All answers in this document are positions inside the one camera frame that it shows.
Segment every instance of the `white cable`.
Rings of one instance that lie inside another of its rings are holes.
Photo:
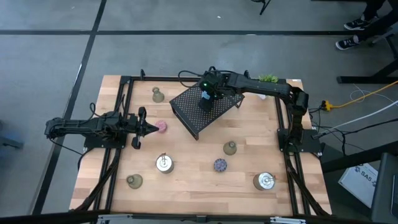
[[[351,100],[354,100],[353,97],[352,97],[352,95],[353,95],[353,93],[355,93],[355,92],[357,92],[357,91],[360,91],[360,92],[362,93],[362,95],[365,96],[365,93],[363,93],[363,92],[364,92],[363,90],[361,90],[361,89],[360,89],[358,86],[356,86],[354,83],[353,83],[353,85],[354,85],[358,90],[351,92],[351,94],[349,95],[349,98],[350,98]],[[356,101],[355,103],[362,103],[364,100],[365,100],[365,97],[362,98],[362,100]]]
[[[386,110],[386,109],[388,109],[388,108],[390,108],[391,106],[394,106],[394,105],[396,105],[396,104],[398,104],[398,101],[395,101],[395,102],[391,103],[390,105],[388,105],[388,106],[386,106],[386,107],[384,107],[384,108],[382,108],[382,109],[379,109],[379,110],[376,111],[376,112],[373,112],[373,113],[371,113],[371,114],[368,114],[368,115],[366,115],[366,116],[363,116],[363,117],[360,117],[360,118],[356,118],[356,119],[354,119],[354,120],[352,120],[352,121],[348,121],[348,122],[345,122],[345,123],[343,123],[343,124],[339,124],[339,125],[337,125],[337,126],[334,126],[334,127],[330,128],[330,129],[327,129],[327,130],[325,130],[325,131],[322,131],[321,133],[317,134],[317,136],[324,136],[324,135],[326,134],[327,131],[330,133],[330,132],[331,132],[331,129],[336,129],[336,128],[339,128],[339,127],[344,126],[344,125],[346,125],[346,124],[350,124],[350,123],[352,123],[352,122],[359,121],[359,120],[364,119],[364,118],[368,118],[368,117],[373,116],[373,115],[375,115],[375,114],[378,114],[378,113],[380,113],[380,112],[382,112],[382,111],[384,111],[384,110]]]
[[[358,92],[358,91],[360,91],[360,92],[362,93],[363,96],[365,96],[365,93],[370,93],[370,91],[362,90],[362,89],[360,89],[358,86],[356,86],[355,84],[353,84],[353,85],[354,85],[358,90],[355,90],[355,91],[352,91],[352,92],[351,92],[351,94],[349,95],[349,98],[350,98],[351,100],[354,100],[354,99],[353,99],[353,94],[356,93],[356,92]],[[385,99],[387,99],[387,100],[389,100],[389,101],[391,101],[391,102],[394,102],[394,100],[392,100],[392,99],[390,99],[390,98],[388,98],[388,97],[386,97],[386,96],[384,96],[384,95],[382,95],[382,94],[373,93],[373,95],[382,96],[382,97],[384,97]],[[364,100],[365,100],[365,98],[363,98],[362,100],[357,101],[357,102],[355,102],[355,103],[361,103],[361,102],[363,102]]]

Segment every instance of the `person's foot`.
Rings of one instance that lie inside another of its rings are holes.
[[[375,16],[371,20],[365,20],[365,17],[362,15],[361,18],[354,20],[353,22],[347,22],[344,24],[344,28],[348,30],[364,30],[365,27],[370,25],[372,22],[374,22],[377,19]]]
[[[358,37],[356,35],[352,36],[352,37],[350,37],[348,39],[336,42],[336,47],[339,50],[347,50],[347,49],[350,49],[350,48],[355,47],[357,45],[359,45],[359,40],[358,40]]]

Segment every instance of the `yellow cable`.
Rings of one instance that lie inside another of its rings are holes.
[[[393,86],[393,85],[395,85],[396,83],[398,83],[398,80],[395,81],[395,82],[393,82],[393,83],[391,83],[391,84],[386,85],[385,87],[383,87],[383,88],[381,88],[381,89],[379,89],[379,90],[376,90],[376,91],[373,91],[373,92],[371,92],[371,93],[368,93],[368,94],[366,94],[366,95],[364,95],[364,96],[362,96],[362,97],[359,97],[359,98],[356,99],[356,100],[351,100],[350,102],[347,102],[347,103],[345,103],[345,104],[343,104],[343,105],[339,105],[339,106],[330,105],[330,108],[342,108],[342,107],[344,107],[344,106],[350,105],[350,104],[352,104],[352,103],[354,103],[354,102],[357,102],[358,100],[362,100],[363,98],[365,98],[365,97],[367,97],[367,96],[370,96],[370,95],[372,95],[372,94],[378,93],[378,92],[380,92],[381,90],[385,90],[386,88],[389,88],[390,86]]]

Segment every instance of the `can lid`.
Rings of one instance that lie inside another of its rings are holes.
[[[263,172],[259,176],[259,183],[263,189],[271,189],[275,185],[275,178],[267,172]]]
[[[165,154],[162,154],[157,158],[156,160],[156,167],[160,171],[168,171],[173,164],[172,159],[169,156],[166,156]]]

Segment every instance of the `textured purple ball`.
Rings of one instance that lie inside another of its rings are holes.
[[[217,159],[217,160],[214,162],[214,169],[215,169],[217,172],[223,172],[223,171],[225,171],[225,170],[226,170],[226,161],[225,161],[225,159]]]

